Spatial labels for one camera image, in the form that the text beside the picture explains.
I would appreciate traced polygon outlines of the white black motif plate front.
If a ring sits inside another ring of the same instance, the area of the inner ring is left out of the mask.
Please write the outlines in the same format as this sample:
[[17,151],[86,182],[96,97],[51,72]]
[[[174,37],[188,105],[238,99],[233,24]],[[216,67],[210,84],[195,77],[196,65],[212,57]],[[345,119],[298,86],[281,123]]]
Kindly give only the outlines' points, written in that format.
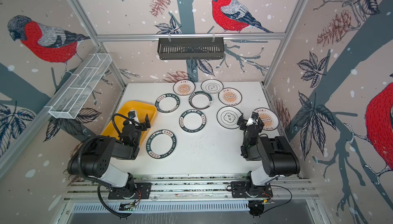
[[217,112],[218,123],[226,129],[238,129],[240,126],[237,124],[242,113],[235,107],[225,106]]

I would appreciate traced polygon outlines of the green rim plate front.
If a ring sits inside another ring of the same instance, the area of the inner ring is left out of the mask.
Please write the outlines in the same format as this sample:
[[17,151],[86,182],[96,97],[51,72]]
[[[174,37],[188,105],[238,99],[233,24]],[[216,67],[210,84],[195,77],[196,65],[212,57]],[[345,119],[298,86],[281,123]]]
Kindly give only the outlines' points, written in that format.
[[170,130],[154,132],[146,142],[146,152],[154,159],[164,159],[176,149],[177,138]]

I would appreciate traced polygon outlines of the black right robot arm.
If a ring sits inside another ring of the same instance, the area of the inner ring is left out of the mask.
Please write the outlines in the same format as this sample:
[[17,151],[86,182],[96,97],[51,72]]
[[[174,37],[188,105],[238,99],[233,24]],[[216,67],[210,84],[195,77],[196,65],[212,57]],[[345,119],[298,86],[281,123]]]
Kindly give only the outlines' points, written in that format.
[[300,162],[285,137],[260,135],[264,123],[257,112],[248,120],[241,115],[237,125],[243,131],[241,156],[247,161],[261,161],[262,165],[247,173],[245,189],[256,195],[270,182],[300,173]]

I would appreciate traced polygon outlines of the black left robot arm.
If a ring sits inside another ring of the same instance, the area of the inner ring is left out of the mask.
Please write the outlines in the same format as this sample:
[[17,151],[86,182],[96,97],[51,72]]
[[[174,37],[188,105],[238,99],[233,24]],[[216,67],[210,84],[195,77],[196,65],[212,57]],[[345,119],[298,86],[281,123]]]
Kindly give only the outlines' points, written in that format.
[[111,158],[137,158],[142,133],[151,128],[151,125],[148,115],[143,123],[138,121],[136,115],[134,110],[130,111],[128,116],[114,114],[112,124],[119,138],[95,136],[87,139],[69,160],[68,174],[104,185],[113,191],[134,194],[137,190],[134,177],[111,164]]

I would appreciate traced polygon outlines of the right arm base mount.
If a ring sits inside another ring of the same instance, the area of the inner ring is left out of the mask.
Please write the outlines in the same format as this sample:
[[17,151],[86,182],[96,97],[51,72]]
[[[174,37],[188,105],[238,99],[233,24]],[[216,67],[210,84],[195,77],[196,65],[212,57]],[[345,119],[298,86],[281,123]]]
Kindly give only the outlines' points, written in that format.
[[270,185],[255,186],[246,181],[234,181],[227,187],[231,192],[232,198],[272,198],[273,193]]

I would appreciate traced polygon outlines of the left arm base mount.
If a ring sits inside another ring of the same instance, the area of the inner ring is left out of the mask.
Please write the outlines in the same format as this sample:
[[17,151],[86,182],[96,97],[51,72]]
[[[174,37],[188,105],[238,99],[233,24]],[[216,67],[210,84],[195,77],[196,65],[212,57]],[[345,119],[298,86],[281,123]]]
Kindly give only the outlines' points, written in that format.
[[127,200],[127,199],[149,199],[151,183],[131,183],[122,188],[110,188],[108,199]]

